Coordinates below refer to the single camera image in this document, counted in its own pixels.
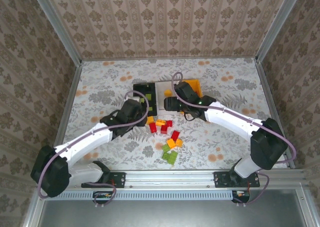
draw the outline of vent grille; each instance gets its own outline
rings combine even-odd
[[[49,201],[93,200],[92,190],[66,190]],[[147,190],[118,190],[114,200],[119,201],[196,201],[196,200],[232,200],[231,190],[183,190],[183,191],[147,191]]]

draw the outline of table surface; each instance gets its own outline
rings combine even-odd
[[[158,59],[90,61],[82,73],[74,98],[64,142],[92,128],[99,119],[120,109],[133,84],[170,81],[181,71],[184,79],[199,79],[202,93],[230,109],[252,118],[270,117],[266,97],[253,58]],[[250,154],[250,144],[230,130],[199,119],[187,122],[183,115],[161,115],[173,120],[168,134],[151,134],[149,126],[135,127],[123,137],[96,148],[79,163],[99,160],[111,170],[229,169]],[[174,165],[162,160],[161,146],[172,132],[183,140]]]

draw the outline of orange object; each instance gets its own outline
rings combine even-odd
[[[176,147],[176,143],[174,142],[174,140],[172,138],[169,139],[166,143],[168,144],[170,149],[173,149],[174,147]]]
[[[202,97],[202,91],[198,79],[184,79],[183,81],[187,82],[191,86],[193,91],[196,92],[200,98]]]
[[[154,117],[153,116],[149,116],[148,119],[146,120],[146,124],[149,125],[151,123],[154,123],[155,120],[154,120]]]
[[[181,139],[178,138],[178,139],[176,140],[176,142],[175,142],[175,145],[178,146],[178,147],[182,147],[183,143],[184,143],[184,142],[183,142]]]
[[[157,119],[155,122],[156,126],[164,126],[165,124],[166,124],[166,121],[162,119]]]
[[[167,89],[166,91],[164,91],[164,96],[165,97],[171,97],[172,96],[172,91],[170,89]]]

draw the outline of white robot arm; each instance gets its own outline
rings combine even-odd
[[[135,98],[127,99],[120,110],[103,117],[100,123],[79,137],[55,148],[48,145],[42,147],[32,168],[31,177],[49,197],[59,195],[68,186],[103,182],[110,174],[103,163],[94,161],[88,165],[74,164],[100,145],[123,136],[134,126],[145,126],[146,122],[147,115],[142,105]]]
[[[253,118],[249,122],[241,120],[230,113],[236,113],[238,116],[240,115],[247,119],[248,117],[228,109],[212,97],[205,95],[200,98],[186,82],[180,82],[174,89],[188,103],[196,103],[204,107],[219,107],[226,110],[226,112],[211,108],[190,107],[181,103],[176,97],[168,97],[164,100],[164,107],[167,111],[183,111],[191,114],[194,118],[219,124],[250,142],[251,154],[240,159],[229,171],[230,181],[228,181],[231,183],[231,186],[239,186],[240,182],[243,182],[252,173],[260,169],[270,170],[286,150],[287,146],[283,141],[252,124],[258,123],[282,134],[275,120],[271,118],[265,121]],[[41,183],[41,188],[49,197],[59,195],[68,186],[76,186],[87,182],[105,183],[104,181],[108,179],[106,175],[110,171],[101,162],[94,161],[86,166],[74,166],[75,163],[98,146],[108,143],[118,136],[123,136],[132,130],[134,126],[144,126],[147,121],[146,118],[137,123],[137,125],[113,127],[112,130],[107,128],[108,126],[137,121],[142,118],[143,113],[143,108],[138,101],[128,99],[124,102],[121,110],[116,110],[110,115],[105,116],[100,120],[100,123],[79,137],[55,148],[44,146],[35,161],[31,177],[38,183],[49,160],[61,152],[52,161],[50,168],[45,169],[45,175]]]

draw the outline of wall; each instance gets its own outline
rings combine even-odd
[[[82,59],[254,57],[283,0],[50,0]]]
[[[54,143],[74,71],[36,0],[0,0],[0,226],[24,219],[30,171]]]
[[[320,0],[297,1],[262,65],[320,209]]]

